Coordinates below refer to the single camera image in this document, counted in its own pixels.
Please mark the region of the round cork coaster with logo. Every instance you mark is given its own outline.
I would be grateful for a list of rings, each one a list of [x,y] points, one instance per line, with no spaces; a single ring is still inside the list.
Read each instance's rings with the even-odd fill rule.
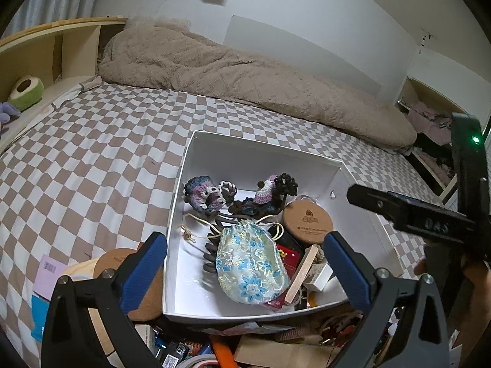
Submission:
[[[298,199],[284,207],[284,228],[299,242],[321,244],[325,235],[334,230],[331,216],[318,204]]]

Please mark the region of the floral drawstring pouch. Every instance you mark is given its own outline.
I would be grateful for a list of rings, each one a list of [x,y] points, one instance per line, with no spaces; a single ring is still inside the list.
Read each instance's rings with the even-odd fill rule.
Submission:
[[[271,218],[242,220],[221,232],[215,269],[222,291],[234,302],[265,304],[290,287],[276,247],[284,228]]]

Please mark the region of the lilac paper card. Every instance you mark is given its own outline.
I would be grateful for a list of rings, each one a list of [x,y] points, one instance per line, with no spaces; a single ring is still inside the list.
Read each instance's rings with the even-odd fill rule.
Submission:
[[[43,255],[33,283],[33,292],[39,297],[50,300],[58,278],[67,267],[66,264]]]

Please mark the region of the wooden headboard shelf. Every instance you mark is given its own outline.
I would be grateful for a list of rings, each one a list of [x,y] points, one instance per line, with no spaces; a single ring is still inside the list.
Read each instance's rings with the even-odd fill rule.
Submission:
[[[53,108],[74,97],[80,84],[97,75],[98,54],[125,27],[124,17],[83,17],[45,23],[1,39],[1,101],[5,102],[22,77],[39,78],[41,100],[6,125],[1,150]]]

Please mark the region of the crochet hat doll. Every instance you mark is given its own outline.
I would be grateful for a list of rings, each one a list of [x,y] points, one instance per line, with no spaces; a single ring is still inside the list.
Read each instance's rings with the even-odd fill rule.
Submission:
[[[294,177],[287,173],[273,174],[257,183],[257,190],[253,198],[247,197],[241,201],[234,201],[228,211],[234,215],[252,218],[277,215],[284,209],[286,198],[297,194],[298,184]]]

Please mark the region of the blue sachet packet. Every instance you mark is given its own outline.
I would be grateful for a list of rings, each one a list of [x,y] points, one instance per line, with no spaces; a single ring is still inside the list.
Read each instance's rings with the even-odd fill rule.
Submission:
[[[36,341],[42,342],[45,322],[48,315],[49,303],[33,294],[31,298],[31,304],[31,313],[34,324],[31,335]]]

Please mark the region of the purple plush toy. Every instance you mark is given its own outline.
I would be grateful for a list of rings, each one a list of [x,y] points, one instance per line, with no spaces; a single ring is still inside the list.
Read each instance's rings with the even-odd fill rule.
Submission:
[[[3,131],[11,121],[15,121],[19,116],[21,116],[21,111],[18,110],[15,106],[13,106],[9,102],[1,102],[0,130]]]

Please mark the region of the orange utility knife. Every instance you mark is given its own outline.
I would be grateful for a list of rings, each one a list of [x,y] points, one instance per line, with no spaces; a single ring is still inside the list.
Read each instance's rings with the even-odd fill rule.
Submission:
[[[210,342],[215,353],[216,360],[221,368],[238,368],[238,364],[234,360],[234,356],[227,346],[227,344],[221,340],[218,335],[211,335]]]

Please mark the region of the wooden block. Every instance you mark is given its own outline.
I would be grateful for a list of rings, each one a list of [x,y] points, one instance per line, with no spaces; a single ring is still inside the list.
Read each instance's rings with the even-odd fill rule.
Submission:
[[[311,269],[312,264],[315,262],[319,253],[319,245],[314,244],[305,250],[305,254],[301,259],[299,266],[296,268],[296,272],[291,280],[290,287],[284,296],[284,303],[290,305],[299,293],[303,281],[307,277],[308,272]]]

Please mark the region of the green avocado plush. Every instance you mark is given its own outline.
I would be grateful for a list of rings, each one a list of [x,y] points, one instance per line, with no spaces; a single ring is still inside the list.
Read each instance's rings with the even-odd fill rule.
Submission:
[[[42,99],[44,84],[35,76],[20,78],[8,96],[8,102],[21,112],[37,104]]]

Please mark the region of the checkered bed sheet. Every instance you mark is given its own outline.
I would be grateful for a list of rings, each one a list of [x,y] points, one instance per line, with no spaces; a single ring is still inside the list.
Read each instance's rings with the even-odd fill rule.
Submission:
[[[437,199],[402,155],[325,125],[185,92],[104,83],[66,102],[1,157],[1,327],[28,366],[40,364],[31,297],[42,258],[81,263],[165,231],[196,130],[339,159],[360,184]]]

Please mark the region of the beige quilted blanket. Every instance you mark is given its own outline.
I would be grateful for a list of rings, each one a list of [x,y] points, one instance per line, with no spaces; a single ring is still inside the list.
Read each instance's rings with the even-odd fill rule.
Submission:
[[[106,44],[98,72],[106,82],[255,105],[343,130],[381,148],[400,150],[417,138],[393,105],[343,82],[213,42],[181,21],[129,20]]]

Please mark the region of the side clothes shelf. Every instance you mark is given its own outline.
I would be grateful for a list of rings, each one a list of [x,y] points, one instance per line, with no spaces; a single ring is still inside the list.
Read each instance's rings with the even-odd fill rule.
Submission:
[[[405,80],[395,106],[406,116],[417,134],[406,160],[438,199],[447,203],[457,189],[451,116],[464,110],[437,90],[412,77]]]

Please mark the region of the purple crochet flower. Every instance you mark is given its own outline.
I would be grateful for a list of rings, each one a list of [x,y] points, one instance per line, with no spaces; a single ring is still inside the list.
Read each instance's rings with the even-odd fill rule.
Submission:
[[[208,175],[189,179],[183,189],[183,200],[198,213],[213,215],[234,202],[237,187],[232,182],[221,181],[215,185]]]

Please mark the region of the red small box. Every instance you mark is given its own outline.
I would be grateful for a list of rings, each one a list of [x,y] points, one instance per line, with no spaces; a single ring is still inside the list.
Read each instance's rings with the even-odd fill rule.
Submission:
[[[288,273],[290,281],[293,282],[293,277],[296,274],[296,269],[301,260],[300,253],[293,251],[287,247],[281,246],[280,244],[277,244],[276,247],[279,251],[281,260],[284,264],[285,270]],[[285,290],[275,300],[266,303],[265,306],[273,312],[279,312],[284,307],[284,297],[286,293],[287,290]]]

